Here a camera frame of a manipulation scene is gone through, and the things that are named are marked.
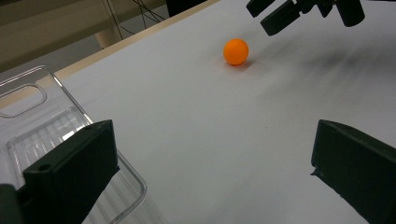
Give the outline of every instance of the transparent plastic tray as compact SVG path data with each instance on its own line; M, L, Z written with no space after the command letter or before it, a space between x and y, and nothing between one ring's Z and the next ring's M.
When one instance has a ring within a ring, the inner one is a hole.
M24 185L22 171L92 123L59 79L38 66L0 83L0 184ZM168 223L147 185L119 155L113 176L83 223Z

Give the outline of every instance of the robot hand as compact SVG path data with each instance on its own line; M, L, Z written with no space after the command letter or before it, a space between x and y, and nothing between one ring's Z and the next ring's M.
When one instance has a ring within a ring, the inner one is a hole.
M253 17L257 17L274 2L275 0L250 0L247 3L247 10ZM364 20L360 0L297 0L296 3L288 0L262 20L262 27L268 35L276 35L297 20L300 17L300 12L306 14L314 5L318 6L323 18L326 18L332 10L332 6L336 5L341 19L347 27L357 25Z

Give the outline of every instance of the clear plastic container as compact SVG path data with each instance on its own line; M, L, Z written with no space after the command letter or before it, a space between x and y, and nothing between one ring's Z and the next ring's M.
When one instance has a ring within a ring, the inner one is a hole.
M92 123L59 79L38 66L0 83L0 184L24 185L22 171ZM113 176L83 223L168 223L147 185L119 155Z

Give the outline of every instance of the white table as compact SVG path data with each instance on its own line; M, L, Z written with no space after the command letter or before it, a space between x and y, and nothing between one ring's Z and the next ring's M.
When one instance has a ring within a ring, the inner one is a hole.
M367 223L311 176L319 119L396 147L396 3L362 2L346 28L318 9L267 36L246 1L222 0L73 76L67 89L118 148L173 224ZM222 58L244 38L248 61Z

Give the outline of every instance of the ping pong ball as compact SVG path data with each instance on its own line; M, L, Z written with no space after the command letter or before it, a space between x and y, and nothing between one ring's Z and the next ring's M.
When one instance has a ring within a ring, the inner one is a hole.
M243 39L231 39L224 46L223 56L227 63L240 65L248 58L248 44Z

